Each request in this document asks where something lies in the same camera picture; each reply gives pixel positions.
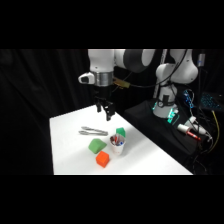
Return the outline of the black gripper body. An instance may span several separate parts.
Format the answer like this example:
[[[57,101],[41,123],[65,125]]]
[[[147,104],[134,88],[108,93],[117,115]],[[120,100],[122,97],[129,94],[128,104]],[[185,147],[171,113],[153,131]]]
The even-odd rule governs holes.
[[[112,88],[106,87],[94,87],[94,103],[100,104],[104,110],[111,110],[111,113],[115,112],[115,105],[111,100]]]

